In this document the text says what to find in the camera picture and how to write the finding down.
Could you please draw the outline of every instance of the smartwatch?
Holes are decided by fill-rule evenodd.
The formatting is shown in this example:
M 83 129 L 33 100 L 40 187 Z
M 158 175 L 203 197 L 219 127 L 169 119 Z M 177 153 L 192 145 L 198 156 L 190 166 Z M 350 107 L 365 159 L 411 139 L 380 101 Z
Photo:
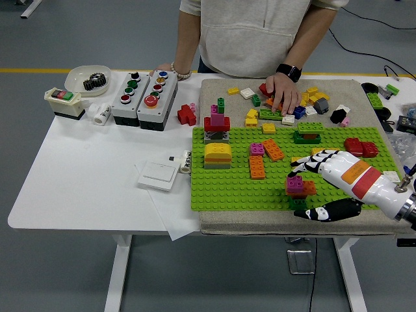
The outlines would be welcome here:
M 294 83 L 297 83 L 302 74 L 302 70 L 300 70 L 296 66 L 291 66 L 288 64 L 280 64 L 278 68 L 276 69 L 276 73 L 284 73 Z

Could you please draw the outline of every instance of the orange lego brick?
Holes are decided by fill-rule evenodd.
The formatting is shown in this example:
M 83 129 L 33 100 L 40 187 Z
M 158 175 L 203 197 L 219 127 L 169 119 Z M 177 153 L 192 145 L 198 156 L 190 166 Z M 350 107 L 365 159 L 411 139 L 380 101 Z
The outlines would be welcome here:
M 272 138 L 262 141 L 262 145 L 265 147 L 265 151 L 272 161 L 279 161 L 285 158 L 285 154 L 283 154 Z
M 264 179 L 266 177 L 265 166 L 262 156 L 250 156 L 250 175 L 254 180 Z

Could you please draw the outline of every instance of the table leg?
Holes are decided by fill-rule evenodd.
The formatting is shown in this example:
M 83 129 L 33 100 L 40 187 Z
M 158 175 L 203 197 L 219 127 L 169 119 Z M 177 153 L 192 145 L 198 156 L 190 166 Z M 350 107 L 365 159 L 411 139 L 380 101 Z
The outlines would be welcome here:
M 358 275 L 354 266 L 351 255 L 351 246 L 353 246 L 359 238 L 337 237 L 333 239 L 335 249 L 337 250 L 339 266 L 343 273 L 346 293 L 350 301 L 352 312 L 367 312 L 365 306 L 361 286 L 359 285 Z
M 123 296 L 125 271 L 129 261 L 131 235 L 113 235 L 117 242 L 116 256 L 112 266 L 109 292 L 104 312 L 119 312 Z

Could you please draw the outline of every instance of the electronic component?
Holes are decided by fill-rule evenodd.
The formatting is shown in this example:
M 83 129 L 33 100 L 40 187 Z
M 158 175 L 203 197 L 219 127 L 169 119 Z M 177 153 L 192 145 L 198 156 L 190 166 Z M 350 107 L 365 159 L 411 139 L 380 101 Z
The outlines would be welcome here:
M 160 78 L 164 79 L 164 86 L 159 84 L 158 79 Z M 159 98 L 152 95 L 152 92 L 157 92 Z M 156 70 L 137 109 L 140 127 L 147 130 L 163 131 L 176 93 L 177 76 L 172 71 Z
M 416 134 L 416 119 L 399 116 L 396 130 Z
M 140 125 L 136 111 L 149 81 L 149 75 L 141 77 L 137 72 L 127 74 L 111 105 L 111 112 L 116 124 L 131 127 Z
M 81 106 L 81 94 L 52 88 L 45 92 L 44 99 L 49 102 L 55 115 L 80 120 L 85 110 Z

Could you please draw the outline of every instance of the black cable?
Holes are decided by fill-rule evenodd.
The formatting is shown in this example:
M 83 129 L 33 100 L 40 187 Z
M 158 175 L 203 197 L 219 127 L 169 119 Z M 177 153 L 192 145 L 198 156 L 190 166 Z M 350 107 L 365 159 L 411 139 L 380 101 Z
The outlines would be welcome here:
M 400 66 L 399 64 L 397 64 L 396 62 L 393 62 L 392 60 L 389 60 L 388 58 L 385 58 L 385 57 L 381 57 L 381 56 L 379 56 L 379 55 L 375 55 L 375 54 L 370 54 L 370 53 L 364 53 L 364 52 L 357 52 L 357 51 L 352 51 L 352 50 L 349 50 L 349 49 L 347 49 L 347 48 L 345 48 L 339 41 L 338 41 L 338 39 L 336 39 L 336 37 L 335 37 L 335 35 L 333 34 L 333 32 L 331 31 L 331 29 L 328 29 L 329 31 L 330 31 L 330 33 L 331 33 L 331 35 L 333 36 L 333 38 L 335 39 L 335 41 L 339 44 L 339 46 L 341 47 L 341 48 L 343 48 L 345 51 L 347 51 L 347 52 L 351 52 L 351 53 L 355 53 L 355 54 L 359 54 L 359 55 L 367 55 L 367 56 L 369 56 L 369 57 L 378 57 L 379 59 L 382 59 L 382 60 L 386 60 L 386 61 L 388 61 L 388 62 L 390 62 L 391 64 L 394 64 L 394 65 L 396 65 L 397 67 L 399 67 L 399 68 L 401 68 L 402 70 L 404 70 L 406 73 L 408 73 L 409 75 L 411 75 L 415 80 L 416 80 L 416 77 L 412 74 L 412 73 L 410 73 L 408 70 L 406 70 L 405 68 L 403 68 L 402 66 Z
M 359 18 L 362 18 L 363 20 L 376 21 L 376 22 L 378 22 L 378 23 L 384 24 L 384 25 L 386 25 L 386 26 L 388 26 L 388 27 L 391 27 L 391 28 L 393 28 L 393 29 L 400 29 L 400 30 L 407 30 L 407 31 L 412 31 L 412 30 L 415 30 L 415 29 L 416 29 L 416 28 L 400 28 L 400 27 L 394 27 L 394 26 L 391 26 L 391 25 L 389 25 L 389 24 L 387 24 L 387 23 L 384 23 L 383 21 L 379 21 L 378 19 L 363 18 L 362 16 L 360 16 L 360 15 L 358 15 L 358 14 L 355 14 L 355 13 L 353 13 L 353 12 L 351 12 L 351 11 L 348 11 L 346 8 L 342 8 L 342 9 L 343 9 L 343 10 L 345 10 L 345 11 L 347 11 L 348 13 L 350 13 L 350 14 L 352 14 L 352 15 L 355 15 L 355 16 L 357 16 L 357 17 L 359 17 Z
M 312 311 L 312 297 L 313 297 L 313 291 L 315 290 L 315 278 L 317 276 L 317 258 L 318 258 L 318 239 L 315 238 L 315 269 L 313 271 L 311 299 L 309 300 L 309 312 Z

